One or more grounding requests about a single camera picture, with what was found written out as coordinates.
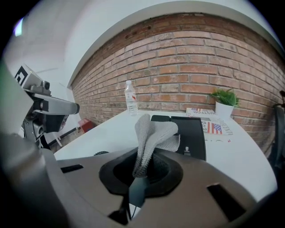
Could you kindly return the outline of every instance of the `baseboard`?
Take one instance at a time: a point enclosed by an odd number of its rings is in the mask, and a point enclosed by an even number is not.
[[[69,135],[70,133],[76,131],[77,129],[76,129],[76,127],[75,127],[75,128],[73,128],[73,129],[69,130],[68,132],[62,134],[62,135],[60,136],[60,138],[64,138],[65,136]],[[51,146],[51,145],[53,145],[53,144],[56,143],[56,142],[57,142],[56,140],[53,140],[53,141],[51,141],[48,145]]]

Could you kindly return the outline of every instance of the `newspaper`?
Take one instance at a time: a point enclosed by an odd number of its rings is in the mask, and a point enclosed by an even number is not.
[[[201,118],[204,133],[233,135],[232,130],[213,110],[187,108],[186,115]]]

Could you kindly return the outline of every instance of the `potted plant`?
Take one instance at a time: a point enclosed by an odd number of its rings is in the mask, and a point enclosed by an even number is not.
[[[239,98],[236,97],[232,88],[226,91],[217,89],[210,96],[216,99],[216,114],[223,120],[229,119],[233,108],[239,104]]]

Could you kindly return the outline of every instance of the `towel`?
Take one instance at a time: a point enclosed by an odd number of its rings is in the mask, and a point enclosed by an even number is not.
[[[147,167],[155,148],[172,152],[178,150],[180,136],[174,136],[178,132],[178,126],[173,122],[151,121],[151,116],[144,114],[134,128],[138,137],[138,153],[133,177],[146,177]]]

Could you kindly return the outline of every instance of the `american flag print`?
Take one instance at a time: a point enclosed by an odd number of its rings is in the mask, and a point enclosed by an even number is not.
[[[208,133],[223,134],[221,125],[208,122]]]
[[[197,111],[197,112],[200,112],[201,109],[197,109],[197,108],[191,108],[192,111]]]

